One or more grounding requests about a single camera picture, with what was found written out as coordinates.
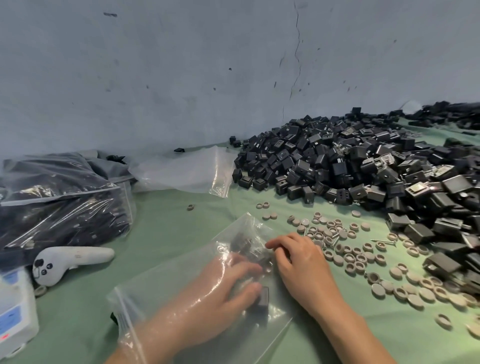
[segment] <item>clear plastic bag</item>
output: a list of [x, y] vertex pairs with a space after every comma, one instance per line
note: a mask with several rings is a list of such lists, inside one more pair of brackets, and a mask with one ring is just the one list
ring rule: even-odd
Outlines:
[[98, 246], [126, 234], [136, 208], [128, 182], [77, 198], [0, 206], [0, 269], [25, 266], [51, 246]]
[[129, 171], [138, 180], [135, 190], [177, 189], [227, 197], [237, 153], [213, 146], [194, 152], [132, 158]]
[[[232, 326], [216, 338], [181, 351], [175, 356], [174, 363], [256, 363], [285, 329], [298, 309], [275, 265], [272, 266], [272, 253], [264, 247], [265, 242], [275, 235], [269, 227], [247, 213], [219, 233], [210, 244], [158, 265], [117, 286], [108, 295], [108, 300], [118, 320], [119, 344], [129, 362], [151, 364], [144, 348], [152, 345], [146, 341], [155, 337], [156, 332], [144, 330], [145, 323], [154, 317], [159, 308], [177, 297], [205, 266], [211, 264], [212, 259], [226, 261], [231, 253], [239, 253], [264, 268], [264, 274], [258, 281], [269, 288], [268, 312], [245, 311]], [[213, 279], [212, 290], [221, 285], [221, 281], [222, 279]], [[238, 281], [230, 297], [235, 295], [244, 283], [245, 281]], [[190, 309], [193, 306], [187, 304], [187, 307]], [[182, 312], [181, 305], [178, 306], [178, 310]]]
[[48, 202], [118, 188], [97, 175], [79, 153], [6, 159], [2, 179], [2, 206]]

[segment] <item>hand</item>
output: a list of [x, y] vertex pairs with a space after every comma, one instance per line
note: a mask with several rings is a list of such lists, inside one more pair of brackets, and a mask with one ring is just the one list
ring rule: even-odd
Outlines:
[[147, 363], [166, 363], [179, 351], [225, 331], [262, 289], [260, 283], [250, 283], [229, 300], [233, 285], [247, 274], [261, 273], [260, 265], [237, 253], [214, 258], [176, 298], [135, 329]]
[[275, 250], [285, 286], [310, 315], [316, 317], [322, 305], [343, 300], [321, 248], [310, 238], [291, 233], [278, 236], [265, 246]]

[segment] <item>concrete wall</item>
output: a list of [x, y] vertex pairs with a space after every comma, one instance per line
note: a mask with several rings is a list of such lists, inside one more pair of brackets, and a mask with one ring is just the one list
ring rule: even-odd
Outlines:
[[479, 18], [478, 0], [4, 0], [0, 157], [479, 101]]

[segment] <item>green fabric surface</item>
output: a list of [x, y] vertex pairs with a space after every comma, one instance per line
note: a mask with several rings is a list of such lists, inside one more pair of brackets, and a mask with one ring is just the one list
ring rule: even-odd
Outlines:
[[[432, 144], [442, 145], [446, 136], [479, 143], [476, 137], [418, 129], [426, 136], [417, 140], [423, 139]], [[278, 234], [295, 230], [287, 224], [289, 215], [311, 219], [316, 211], [328, 219], [342, 219], [345, 227], [352, 222], [370, 223], [370, 232], [360, 231], [356, 239], [345, 242], [351, 247], [361, 247], [370, 239], [385, 239], [389, 232], [379, 212], [369, 213], [356, 205], [337, 206], [322, 198], [316, 198], [314, 205], [307, 206], [301, 200], [291, 202], [285, 196], [275, 195], [272, 188], [259, 193], [232, 185], [226, 199], [167, 190], [137, 194], [135, 201], [137, 216], [130, 234], [105, 245], [115, 249], [115, 259], [109, 264], [81, 267], [69, 272], [58, 285], [39, 298], [40, 332], [9, 363], [103, 363], [115, 349], [118, 336], [117, 327], [109, 318], [111, 311], [106, 295], [116, 285], [137, 274], [203, 246], [247, 211], [261, 219], [265, 210], [256, 209], [256, 203], [270, 202], [267, 211], [276, 212], [278, 219], [269, 220], [266, 224]], [[188, 204], [195, 204], [195, 209], [187, 211]], [[353, 209], [361, 211], [362, 217], [352, 217]], [[389, 268], [399, 262], [424, 274], [421, 268], [424, 256], [409, 256], [401, 243], [397, 243], [396, 247], [388, 246], [384, 255], [386, 267], [372, 264], [368, 265], [367, 271], [379, 273], [396, 286], [407, 282], [405, 279], [395, 281], [388, 274]], [[436, 301], [425, 303], [425, 309], [417, 311], [408, 303], [399, 303], [393, 296], [384, 300], [374, 298], [366, 279], [358, 275], [348, 276], [344, 267], [332, 263], [331, 270], [345, 300], [365, 317], [374, 335], [399, 363], [479, 362], [480, 340], [471, 337], [465, 328], [475, 314], [480, 314], [478, 308], [460, 312], [449, 303]], [[451, 318], [452, 331], [446, 331], [435, 323], [434, 315], [438, 313]], [[262, 362], [314, 364], [339, 363], [339, 360], [316, 323], [301, 312]]]

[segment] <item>left hand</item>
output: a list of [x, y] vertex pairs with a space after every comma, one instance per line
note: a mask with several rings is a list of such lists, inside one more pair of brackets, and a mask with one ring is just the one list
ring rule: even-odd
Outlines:
[[225, 331], [260, 294], [260, 283], [247, 284], [232, 299], [233, 285], [262, 267], [237, 253], [214, 258], [180, 294], [136, 328], [148, 363], [164, 363], [187, 347], [209, 341]]

